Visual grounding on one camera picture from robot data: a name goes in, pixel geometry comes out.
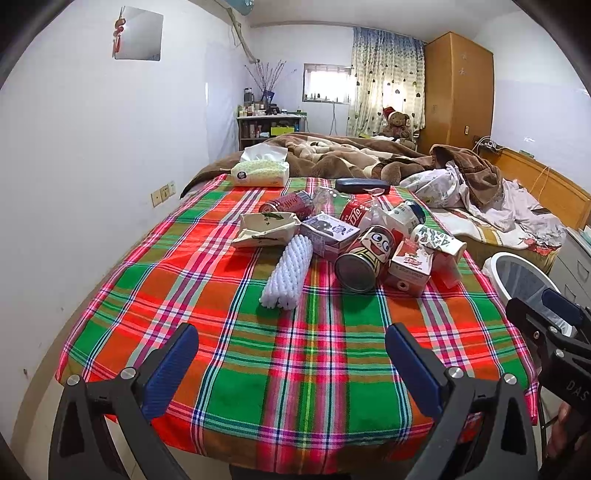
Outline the person right hand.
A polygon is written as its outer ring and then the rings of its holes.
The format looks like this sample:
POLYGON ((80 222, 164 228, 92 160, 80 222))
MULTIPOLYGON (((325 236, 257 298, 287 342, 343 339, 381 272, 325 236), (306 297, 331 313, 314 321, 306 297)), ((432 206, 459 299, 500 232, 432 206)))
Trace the person right hand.
POLYGON ((567 423, 570 414, 570 405, 562 402, 558 410, 557 420, 551 429, 551 436, 546 449, 548 458, 556 458, 566 447, 568 442, 567 423))

